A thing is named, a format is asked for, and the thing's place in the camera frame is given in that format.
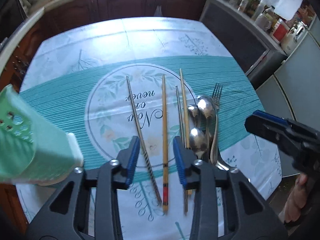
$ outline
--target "metal chopstick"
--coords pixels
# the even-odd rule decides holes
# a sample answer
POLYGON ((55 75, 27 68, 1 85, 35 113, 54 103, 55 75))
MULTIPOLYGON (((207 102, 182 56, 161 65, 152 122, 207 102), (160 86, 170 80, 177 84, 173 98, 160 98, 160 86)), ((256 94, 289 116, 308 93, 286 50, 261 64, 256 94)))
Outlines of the metal chopstick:
POLYGON ((136 123, 138 135, 139 135, 140 142, 141 142, 143 157, 144 157, 144 160, 146 161, 147 170, 148 170, 148 173, 149 173, 150 178, 151 178, 151 183, 152 183, 152 186, 153 186, 153 190, 155 191, 156 198, 158 200, 158 203, 161 204, 162 203, 161 196, 159 194, 159 190, 158 190, 158 186, 157 186, 157 183, 156 183, 155 176, 153 175, 151 163, 150 163, 150 160, 149 160, 149 156, 148 156, 148 153, 147 153, 146 145, 144 144, 144 140, 143 140, 143 136, 142 136, 142 132, 141 132, 141 128, 140 128, 140 123, 139 123, 139 119, 138 119, 138 115, 137 115, 137 110, 136 110, 136 107, 135 107, 135 104, 134 104, 134 101, 133 101, 129 76, 127 76, 127 84, 128 84, 129 94, 130 94, 130 101, 131 101, 131 106, 132 106, 132 110, 133 110, 134 120, 135 120, 135 123, 136 123))

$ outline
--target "mint green container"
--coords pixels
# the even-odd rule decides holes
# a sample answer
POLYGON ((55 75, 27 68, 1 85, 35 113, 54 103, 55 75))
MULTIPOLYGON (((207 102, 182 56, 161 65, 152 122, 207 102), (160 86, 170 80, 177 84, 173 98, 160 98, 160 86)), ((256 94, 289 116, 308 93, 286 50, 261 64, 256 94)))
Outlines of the mint green container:
POLYGON ((51 185, 83 166, 73 133, 32 110, 12 85, 0 93, 0 182, 51 185))

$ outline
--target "jar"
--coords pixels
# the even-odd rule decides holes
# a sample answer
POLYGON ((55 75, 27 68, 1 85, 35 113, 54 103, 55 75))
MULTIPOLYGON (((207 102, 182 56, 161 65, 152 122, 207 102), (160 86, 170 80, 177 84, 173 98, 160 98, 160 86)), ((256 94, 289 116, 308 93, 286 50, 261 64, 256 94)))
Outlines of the jar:
POLYGON ((288 25, 285 24, 282 19, 279 19, 276 25, 273 27, 270 36, 276 43, 279 44, 289 30, 290 28, 288 25))

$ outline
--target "teal stripe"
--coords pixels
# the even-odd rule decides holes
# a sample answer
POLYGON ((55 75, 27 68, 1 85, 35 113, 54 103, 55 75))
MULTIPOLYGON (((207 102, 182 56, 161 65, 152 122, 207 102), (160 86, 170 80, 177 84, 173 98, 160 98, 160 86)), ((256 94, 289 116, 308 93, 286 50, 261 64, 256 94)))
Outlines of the teal stripe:
MULTIPOLYGON (((223 151, 245 138, 248 133, 244 121, 262 104, 249 80, 231 57, 189 56, 161 57, 103 65, 45 82, 24 92, 21 97, 39 114, 65 132, 76 135, 85 160, 85 168, 101 166, 106 160, 91 144, 84 125, 85 105, 95 84, 111 70, 132 63, 150 63, 166 67, 177 74, 183 69, 185 81, 197 94, 212 93, 214 84, 223 85, 219 111, 219 147, 223 151)), ((162 176, 162 171, 155 171, 162 176)), ((137 172, 135 182, 148 179, 145 172, 137 172)))

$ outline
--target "kitchen appliance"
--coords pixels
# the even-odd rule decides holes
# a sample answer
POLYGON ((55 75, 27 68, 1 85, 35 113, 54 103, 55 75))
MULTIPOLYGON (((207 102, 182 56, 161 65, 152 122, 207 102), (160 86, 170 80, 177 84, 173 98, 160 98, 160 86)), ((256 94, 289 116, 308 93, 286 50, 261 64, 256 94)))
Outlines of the kitchen appliance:
POLYGON ((288 56, 297 47, 305 32, 305 24, 303 22, 298 22, 297 25, 293 26, 282 39, 280 46, 288 56))

